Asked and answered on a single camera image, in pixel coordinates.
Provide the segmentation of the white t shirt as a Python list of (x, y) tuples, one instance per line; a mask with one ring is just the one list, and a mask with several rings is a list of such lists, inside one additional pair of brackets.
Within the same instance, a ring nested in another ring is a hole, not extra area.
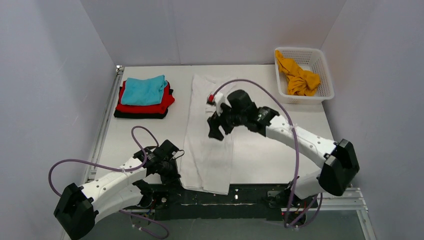
[(207, 104), (207, 97), (232, 79), (197, 74), (192, 78), (184, 155), (178, 161), (180, 182), (186, 190), (225, 196), (229, 193), (234, 140), (230, 136), (222, 141), (209, 138), (207, 119), (215, 107)]

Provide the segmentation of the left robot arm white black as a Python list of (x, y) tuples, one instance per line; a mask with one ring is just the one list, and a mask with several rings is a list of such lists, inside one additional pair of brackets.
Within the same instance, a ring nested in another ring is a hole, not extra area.
[(138, 206), (149, 214), (168, 207), (166, 189), (178, 182), (175, 155), (180, 149), (165, 140), (136, 152), (116, 171), (91, 182), (68, 185), (53, 215), (72, 240), (86, 236), (103, 218)]

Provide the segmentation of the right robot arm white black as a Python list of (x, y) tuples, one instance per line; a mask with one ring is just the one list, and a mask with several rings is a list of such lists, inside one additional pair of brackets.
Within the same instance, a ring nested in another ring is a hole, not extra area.
[(258, 107), (244, 90), (228, 96), (210, 94), (208, 105), (215, 111), (207, 119), (208, 137), (222, 141), (235, 127), (244, 126), (253, 133), (278, 141), (311, 160), (319, 170), (304, 176), (295, 175), (275, 201), (297, 204), (301, 200), (327, 192), (342, 196), (360, 170), (353, 144), (342, 139), (334, 142), (289, 123), (289, 119), (268, 106)]

